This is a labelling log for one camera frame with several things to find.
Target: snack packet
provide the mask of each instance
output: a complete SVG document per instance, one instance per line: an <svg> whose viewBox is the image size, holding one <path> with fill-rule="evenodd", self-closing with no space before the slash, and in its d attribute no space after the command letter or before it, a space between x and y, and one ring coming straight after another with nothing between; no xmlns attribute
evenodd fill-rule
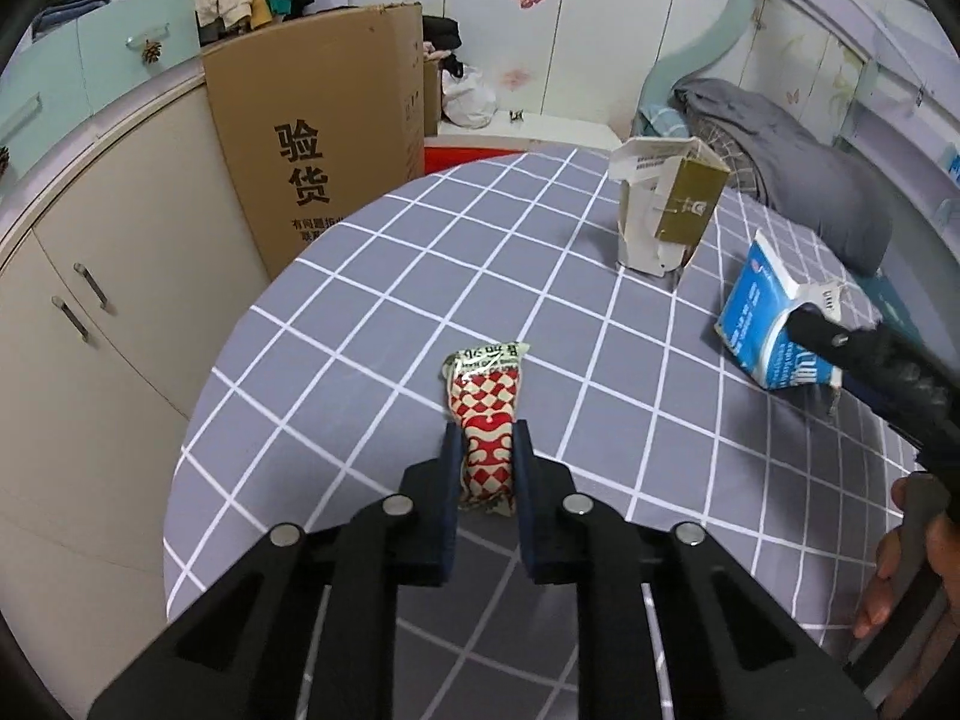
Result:
<svg viewBox="0 0 960 720"><path fill-rule="evenodd" d="M800 284L757 230L727 303L715 325L736 362L763 389L828 384L838 389L842 371L787 338L790 312L812 306L840 322L839 281Z"/></svg>
<svg viewBox="0 0 960 720"><path fill-rule="evenodd" d="M520 358L526 343L496 343L464 349L443 361L446 397L453 418L467 435L461 475L461 506L514 512L514 474L510 465Z"/></svg>

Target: cardboard box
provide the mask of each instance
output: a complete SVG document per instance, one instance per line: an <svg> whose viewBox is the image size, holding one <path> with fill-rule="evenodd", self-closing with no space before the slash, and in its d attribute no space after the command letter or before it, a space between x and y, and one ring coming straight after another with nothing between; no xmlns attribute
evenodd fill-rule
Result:
<svg viewBox="0 0 960 720"><path fill-rule="evenodd" d="M699 138L631 138L611 153L622 181L618 259L664 276L693 256L730 168Z"/></svg>
<svg viewBox="0 0 960 720"><path fill-rule="evenodd" d="M427 137L436 135L440 124L440 97L443 95L440 72L440 60L424 62L424 135Z"/></svg>
<svg viewBox="0 0 960 720"><path fill-rule="evenodd" d="M344 8L203 54L233 186L276 278L331 225L424 174L419 4Z"/></svg>

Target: round table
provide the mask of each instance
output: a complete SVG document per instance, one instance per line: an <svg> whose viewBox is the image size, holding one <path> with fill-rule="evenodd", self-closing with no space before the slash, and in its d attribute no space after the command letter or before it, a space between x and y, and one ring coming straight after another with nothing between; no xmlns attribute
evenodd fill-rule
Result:
<svg viewBox="0 0 960 720"><path fill-rule="evenodd" d="M171 619L275 523L326 528L395 490L439 449L443 359L522 340L518 415L539 454L627 519L706 522L842 653L913 453L846 394L834 418L819 391L762 391L713 324L757 227L798 278L847 275L810 231L725 191L672 293L617 265L605 170L552 148L430 175L286 269L237 323L184 440ZM844 311L875 317L853 286ZM575 717L573 588L530 583L511 519L467 512L460 529L450 584L400 591L395 717Z"/></svg>

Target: plastic bag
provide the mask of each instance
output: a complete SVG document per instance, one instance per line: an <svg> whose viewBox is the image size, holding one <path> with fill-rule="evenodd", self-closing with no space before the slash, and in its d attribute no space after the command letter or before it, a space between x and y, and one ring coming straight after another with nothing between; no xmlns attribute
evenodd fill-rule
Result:
<svg viewBox="0 0 960 720"><path fill-rule="evenodd" d="M483 74L464 65L464 77L443 71L443 112L458 127L486 127L496 113L496 94L483 85Z"/></svg>
<svg viewBox="0 0 960 720"><path fill-rule="evenodd" d="M803 305L840 322L842 288L838 281L795 281L770 242L757 231L716 331L740 367L763 389L802 384L829 384L836 389L842 371L790 341L784 325L790 312Z"/></svg>

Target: blue package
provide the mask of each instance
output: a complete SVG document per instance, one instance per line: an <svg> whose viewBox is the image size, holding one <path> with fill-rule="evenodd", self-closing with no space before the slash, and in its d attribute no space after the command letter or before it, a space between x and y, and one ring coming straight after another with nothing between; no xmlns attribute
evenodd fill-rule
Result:
<svg viewBox="0 0 960 720"><path fill-rule="evenodd" d="M795 308L809 304L840 322L838 281L800 284L757 230L736 285L717 319L716 331L740 367L763 389L801 384L838 388L842 371L787 338L784 324Z"/></svg>

